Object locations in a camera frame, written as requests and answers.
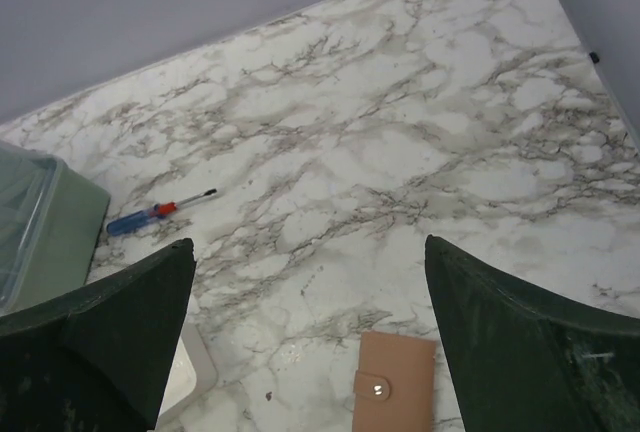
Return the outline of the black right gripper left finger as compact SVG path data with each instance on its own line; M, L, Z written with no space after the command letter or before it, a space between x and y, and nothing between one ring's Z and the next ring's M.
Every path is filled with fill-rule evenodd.
M3 316L2 430L153 430L195 268L194 244L185 238Z

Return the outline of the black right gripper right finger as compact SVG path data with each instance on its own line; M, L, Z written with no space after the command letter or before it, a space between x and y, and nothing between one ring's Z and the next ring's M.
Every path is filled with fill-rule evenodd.
M636 431L639 321L430 235L425 275L468 431Z

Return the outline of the tan leather card holder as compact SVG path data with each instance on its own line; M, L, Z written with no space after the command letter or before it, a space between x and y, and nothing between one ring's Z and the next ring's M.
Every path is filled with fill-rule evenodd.
M437 343L383 332L361 336L352 429L428 432L433 427Z

